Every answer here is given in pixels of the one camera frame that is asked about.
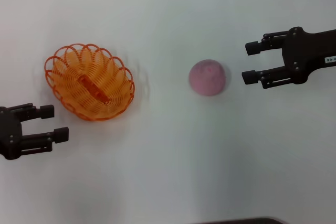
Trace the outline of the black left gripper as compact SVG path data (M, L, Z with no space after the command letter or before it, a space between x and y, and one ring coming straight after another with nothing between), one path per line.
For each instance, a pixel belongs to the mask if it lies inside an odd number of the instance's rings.
M48 119L55 116L53 105L39 108L32 103L1 107L1 155L7 160L18 159L23 155L51 152L53 143L69 141L69 128L54 129L53 132L25 135L21 123L33 119Z

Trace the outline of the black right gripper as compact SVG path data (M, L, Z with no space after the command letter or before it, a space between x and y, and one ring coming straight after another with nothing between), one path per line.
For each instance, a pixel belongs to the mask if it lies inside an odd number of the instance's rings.
M335 66L335 30L307 33L301 27L264 34L261 42L245 44L249 56L282 48L285 67L242 72L246 85L259 81L264 89L285 84L303 84L313 71Z

